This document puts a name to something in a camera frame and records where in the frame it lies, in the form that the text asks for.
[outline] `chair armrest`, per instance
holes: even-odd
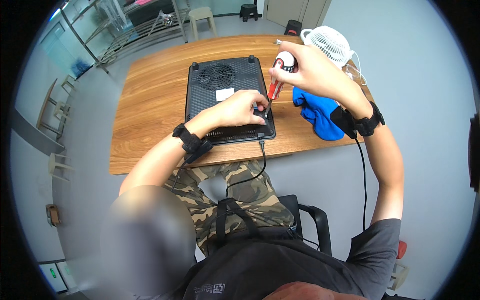
[[[315,206],[299,204],[299,209],[309,213],[315,221],[320,251],[325,254],[332,255],[332,245],[330,243],[330,230],[328,228],[327,214]]]

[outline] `metal rack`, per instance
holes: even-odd
[[[187,2],[187,8],[179,10],[177,3],[175,0],[171,0],[173,4],[173,9],[174,12],[173,14],[173,24],[170,27],[167,27],[163,24],[163,20],[161,20],[160,15],[157,16],[156,19],[152,19],[149,21],[146,21],[142,24],[139,24],[137,26],[134,26],[133,28],[121,33],[118,36],[115,36],[111,29],[109,28],[109,25],[111,25],[110,19],[105,19],[98,27],[95,29],[92,34],[85,40],[83,41],[80,36],[77,34],[75,29],[73,28],[72,24],[77,21],[80,16],[82,16],[85,12],[87,12],[90,8],[94,7],[98,11],[98,7],[96,3],[99,0],[93,0],[86,8],[84,8],[79,14],[72,20],[68,20],[67,16],[65,15],[65,12],[63,11],[63,5],[64,3],[60,6],[60,12],[65,19],[65,22],[67,23],[68,27],[72,30],[73,34],[76,36],[78,41],[82,44],[82,46],[85,48],[85,50],[92,56],[92,58],[95,60],[96,65],[101,67],[106,73],[108,73],[108,70],[105,69],[104,64],[111,63],[115,58],[117,57],[117,54],[119,54],[121,51],[125,50],[126,48],[129,48],[132,45],[139,45],[141,43],[148,42],[151,40],[153,37],[165,34],[167,32],[180,29],[181,34],[183,36],[183,40],[185,43],[188,42],[187,36],[185,35],[185,30],[183,29],[183,23],[185,22],[185,19],[188,16],[188,12],[190,11],[190,4]],[[122,8],[122,11],[124,14],[128,14],[131,12],[134,12],[135,10],[139,8],[143,8],[151,3],[155,3],[159,0],[152,0],[144,5],[138,5],[135,3],[132,3],[126,7]],[[104,29],[107,29],[110,34],[114,37],[113,42],[110,44],[110,46],[107,48],[107,50],[100,55],[100,60],[92,53],[92,51],[88,48],[87,43],[90,42],[94,37],[96,37],[100,32],[102,32]]]

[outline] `dark gray t-shirt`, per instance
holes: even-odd
[[[262,299],[281,285],[302,281],[381,299],[395,263],[400,223],[399,219],[381,220],[352,238],[346,262],[316,251],[301,240],[227,244],[194,265],[185,284],[168,298]]]

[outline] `vent slot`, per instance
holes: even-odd
[[[211,91],[229,86],[235,79],[235,71],[225,64],[213,64],[200,71],[198,84]]]

